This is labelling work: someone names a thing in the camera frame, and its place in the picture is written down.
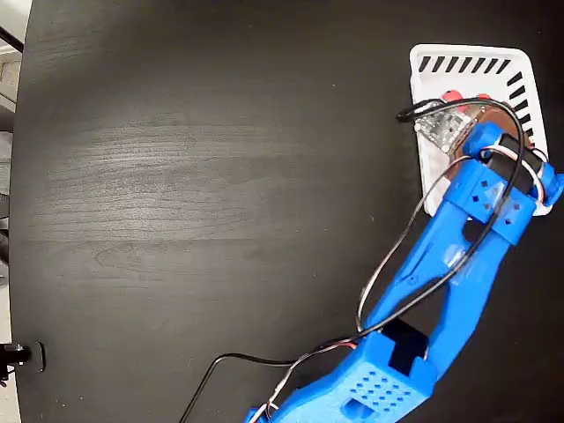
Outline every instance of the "ventilation holes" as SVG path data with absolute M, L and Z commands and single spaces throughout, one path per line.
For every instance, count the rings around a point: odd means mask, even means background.
M 422 72 L 425 70 L 425 68 L 427 67 L 427 64 L 429 63 L 429 60 L 431 60 L 431 56 L 424 56 L 423 60 L 421 61 L 421 64 L 419 65 L 419 72 Z
M 472 60 L 471 57 L 466 57 L 464 59 L 464 61 L 462 62 L 462 66 L 460 67 L 460 70 L 458 71 L 458 73 L 462 73 L 462 72 L 466 71 L 466 68 L 470 64 L 471 60 Z
M 510 64 L 510 63 L 511 63 L 511 61 L 510 61 L 509 59 L 505 59 L 505 60 L 503 61 L 503 63 L 501 64 L 500 68 L 499 68 L 499 69 L 497 70 L 497 72 L 495 72 L 495 73 L 499 75 L 500 73 L 503 72 L 503 70 L 504 70 L 505 68 L 508 67 L 508 64 Z
M 523 110 L 524 108 L 527 108 L 528 106 L 529 106 L 529 102 L 527 100 L 523 100 L 519 104 L 517 104 L 513 109 L 516 112 L 519 112 L 519 111 Z
M 437 61 L 434 63 L 432 72 L 437 72 L 441 67 L 442 62 L 444 62 L 444 56 L 437 57 Z
M 452 68 L 455 67 L 456 62 L 458 62 L 458 56 L 454 56 L 450 59 L 449 64 L 447 65 L 447 69 L 446 72 L 449 73 L 450 71 L 452 71 Z
M 531 121 L 531 115 L 527 114 L 525 116 L 523 116 L 521 119 L 519 119 L 519 122 L 523 125 L 527 122 Z
M 471 73 L 476 73 L 476 71 L 480 68 L 480 66 L 482 65 L 482 63 L 484 63 L 486 61 L 486 59 L 484 57 L 480 57 L 478 59 L 478 61 L 476 62 L 476 65 L 474 66 L 474 69 L 472 69 Z
M 490 61 L 490 63 L 487 65 L 486 70 L 484 70 L 484 73 L 489 73 L 489 71 L 495 66 L 496 63 L 498 63 L 500 61 L 500 59 L 492 59 Z
M 517 73 L 512 79 L 508 81 L 508 86 L 513 85 L 515 82 L 523 79 L 523 74 L 521 72 Z
M 513 100 L 515 97 L 519 97 L 521 94 L 525 94 L 525 87 L 520 86 L 519 88 L 517 88 L 515 91 L 513 91 L 510 95 L 509 95 L 509 99 Z

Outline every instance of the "white plastic basket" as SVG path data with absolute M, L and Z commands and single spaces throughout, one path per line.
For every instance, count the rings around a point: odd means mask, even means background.
M 548 157 L 545 125 L 538 101 L 537 85 L 531 60 L 516 48 L 419 44 L 410 53 L 412 98 L 440 98 L 448 90 L 457 90 L 463 97 L 488 94 L 505 101 L 515 110 L 523 129 Z M 423 191 L 446 169 L 449 158 L 435 145 L 418 134 L 419 162 Z M 442 178 L 425 203 L 425 211 L 434 215 L 449 187 Z M 538 204 L 535 214 L 544 215 L 549 208 Z

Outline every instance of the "wood grain surface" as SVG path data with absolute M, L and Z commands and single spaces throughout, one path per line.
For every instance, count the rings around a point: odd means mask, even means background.
M 176 422 L 215 355 L 285 359 L 354 330 L 360 287 L 421 195 L 415 137 L 394 120 L 417 43 L 523 48 L 563 168 L 560 11 L 518 3 L 35 0 L 11 310 L 48 367 L 18 374 L 22 420 Z M 405 421 L 564 418 L 563 227 L 561 204 L 535 219 Z M 412 321 L 428 327 L 431 306 Z M 191 421 L 241 422 L 280 376 L 223 365 Z

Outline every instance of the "black clamp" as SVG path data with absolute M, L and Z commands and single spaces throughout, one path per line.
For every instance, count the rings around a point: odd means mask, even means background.
M 29 346 L 20 344 L 0 344 L 0 386 L 6 387 L 10 374 L 17 367 L 29 363 L 36 373 L 45 370 L 45 350 L 43 344 L 35 342 Z

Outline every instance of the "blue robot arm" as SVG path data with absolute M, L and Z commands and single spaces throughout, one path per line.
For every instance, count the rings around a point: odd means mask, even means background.
M 493 123 L 476 126 L 464 147 L 474 159 L 462 165 L 437 213 L 368 317 L 367 326 L 381 322 L 400 301 L 446 274 L 471 246 L 463 235 L 468 219 L 486 223 L 507 184 L 480 158 L 482 148 L 499 143 L 502 136 Z M 543 164 L 545 205 L 554 204 L 560 196 L 563 176 Z M 384 327 L 366 336 L 329 375 L 296 390 L 271 420 L 261 417 L 258 422 L 396 422 L 429 398 L 474 332 L 501 260 L 531 221 L 535 195 L 535 189 L 527 193 L 511 190 L 492 230 L 448 282 L 442 318 L 424 351 L 410 355 L 414 347 Z M 409 357 L 407 366 L 401 357 Z M 251 411 L 246 423 L 255 415 L 256 410 Z

